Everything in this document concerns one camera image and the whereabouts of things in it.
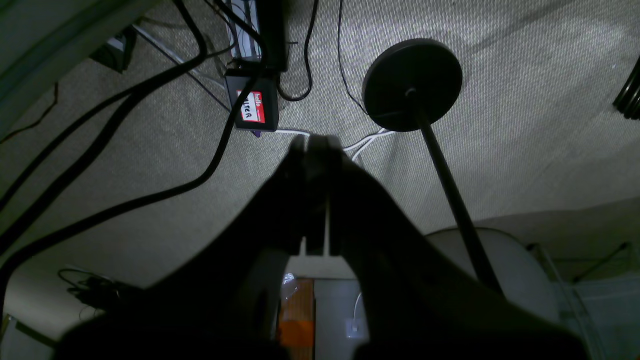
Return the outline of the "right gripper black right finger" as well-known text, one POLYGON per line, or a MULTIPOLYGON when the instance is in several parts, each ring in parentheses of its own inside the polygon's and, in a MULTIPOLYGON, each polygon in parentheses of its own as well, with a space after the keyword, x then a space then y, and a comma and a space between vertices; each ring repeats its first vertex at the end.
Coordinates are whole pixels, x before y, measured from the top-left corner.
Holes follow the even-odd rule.
POLYGON ((361 287, 369 340, 355 360, 587 360, 582 341, 513 305, 429 244, 334 136, 311 136, 329 197, 329 250, 361 287))

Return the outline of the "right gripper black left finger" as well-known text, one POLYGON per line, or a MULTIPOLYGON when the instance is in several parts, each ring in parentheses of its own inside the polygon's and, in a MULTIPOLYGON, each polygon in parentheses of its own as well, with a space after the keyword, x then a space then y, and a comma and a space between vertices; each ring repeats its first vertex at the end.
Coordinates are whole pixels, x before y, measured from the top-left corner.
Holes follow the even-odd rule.
POLYGON ((57 360, 288 360, 272 339, 290 256, 301 248, 305 141, 201 253, 131 303, 64 335, 57 360))

